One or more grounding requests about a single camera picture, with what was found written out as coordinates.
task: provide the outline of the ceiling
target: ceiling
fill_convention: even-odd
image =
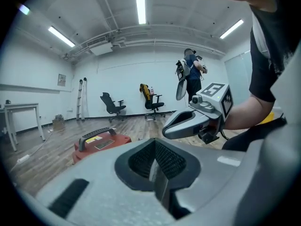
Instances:
[[[252,27],[249,6],[231,0],[146,0],[146,25],[138,23],[135,0],[28,0],[25,5],[30,13],[19,12],[15,28],[73,63],[90,56],[87,42],[101,36],[107,36],[113,50],[157,44],[223,56],[247,39]],[[221,40],[239,19],[244,24]],[[60,41],[50,26],[76,46]]]

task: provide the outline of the black office chair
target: black office chair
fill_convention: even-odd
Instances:
[[[103,92],[103,96],[100,96],[101,100],[105,103],[107,106],[107,112],[109,114],[116,114],[116,116],[110,117],[109,122],[112,122],[114,119],[121,119],[122,121],[124,120],[124,116],[120,115],[120,111],[126,108],[125,105],[121,105],[123,100],[119,101],[119,106],[115,106],[114,102],[112,101],[109,93]]]
[[[148,89],[148,85],[145,85],[145,84],[140,84],[140,92],[143,93],[144,98],[145,98],[145,104],[144,104],[145,108],[148,109],[148,110],[154,111],[154,113],[146,114],[145,118],[147,119],[147,116],[152,116],[154,121],[155,121],[157,115],[161,115],[161,116],[165,117],[165,114],[156,112],[156,111],[159,110],[158,109],[159,107],[164,106],[163,102],[159,102],[159,98],[162,95],[157,95],[157,94],[151,95],[151,92]],[[157,97],[157,102],[156,103],[153,103],[153,97],[154,96]]]

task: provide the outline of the white power cord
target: white power cord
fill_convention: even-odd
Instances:
[[[23,162],[25,162],[26,160],[28,160],[32,155],[34,155],[48,140],[49,138],[52,136],[53,131],[51,132],[51,134],[49,135],[49,137],[30,155],[25,155],[24,157],[20,158],[17,160],[17,163],[13,166],[13,168],[9,171],[10,173],[13,171],[13,169],[16,168],[16,166],[22,164]]]

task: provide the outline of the person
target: person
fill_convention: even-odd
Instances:
[[[190,70],[190,75],[187,78],[187,93],[188,93],[188,103],[192,100],[192,96],[202,89],[201,85],[201,72],[207,73],[207,70],[199,63],[197,57],[194,55],[192,49],[187,48],[184,51],[185,61]]]
[[[246,151],[249,144],[265,138],[272,130],[285,125],[284,119],[257,125],[271,112],[275,98],[271,86],[293,56],[300,41],[300,25],[294,11],[300,10],[299,0],[238,0],[249,4],[253,20],[257,20],[264,35],[267,54],[260,50],[251,31],[252,79],[250,97],[234,106],[225,122],[225,129],[247,129],[228,140],[223,149]]]

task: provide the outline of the fluorescent light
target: fluorescent light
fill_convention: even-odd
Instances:
[[[226,38],[230,33],[232,33],[234,30],[236,30],[243,23],[244,23],[244,21],[240,19],[236,24],[234,24],[232,27],[230,27],[220,38],[221,39]]]
[[[64,35],[62,35],[58,30],[56,30],[54,27],[50,27],[48,31],[52,32],[56,37],[58,37],[60,40],[64,41],[66,44],[68,44],[70,47],[74,47],[75,44],[72,43],[69,39],[67,39]]]
[[[19,10],[24,13],[25,15],[27,15],[29,13],[29,9],[24,6],[23,4],[20,5]]]
[[[145,0],[136,0],[139,24],[145,24]]]

